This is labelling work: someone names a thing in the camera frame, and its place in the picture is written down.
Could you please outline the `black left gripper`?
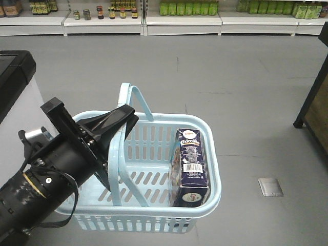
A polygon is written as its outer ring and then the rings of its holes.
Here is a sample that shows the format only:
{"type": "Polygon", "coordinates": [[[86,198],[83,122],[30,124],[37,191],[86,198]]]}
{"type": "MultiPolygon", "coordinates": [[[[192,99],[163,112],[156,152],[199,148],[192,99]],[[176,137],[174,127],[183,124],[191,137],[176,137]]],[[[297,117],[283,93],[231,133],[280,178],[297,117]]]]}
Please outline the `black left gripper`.
{"type": "Polygon", "coordinates": [[[110,189],[107,152],[116,132],[126,124],[125,140],[137,124],[135,109],[127,104],[108,113],[74,121],[64,103],[54,97],[41,106],[58,131],[48,142],[29,142],[18,133],[25,160],[18,173],[40,192],[72,191],[91,176],[110,189]]]}

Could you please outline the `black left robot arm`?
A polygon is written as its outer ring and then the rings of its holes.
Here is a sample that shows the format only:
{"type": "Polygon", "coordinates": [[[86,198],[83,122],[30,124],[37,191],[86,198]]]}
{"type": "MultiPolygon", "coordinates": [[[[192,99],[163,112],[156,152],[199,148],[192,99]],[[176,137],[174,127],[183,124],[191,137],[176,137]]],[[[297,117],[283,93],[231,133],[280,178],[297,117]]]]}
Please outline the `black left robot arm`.
{"type": "Polygon", "coordinates": [[[46,222],[46,218],[78,188],[95,176],[108,189],[108,150],[116,132],[138,121],[133,107],[74,121],[58,98],[42,105],[43,112],[58,130],[55,138],[45,132],[34,140],[23,131],[19,137],[25,161],[1,187],[1,245],[25,245],[36,228],[59,228],[68,221],[46,222]]]}

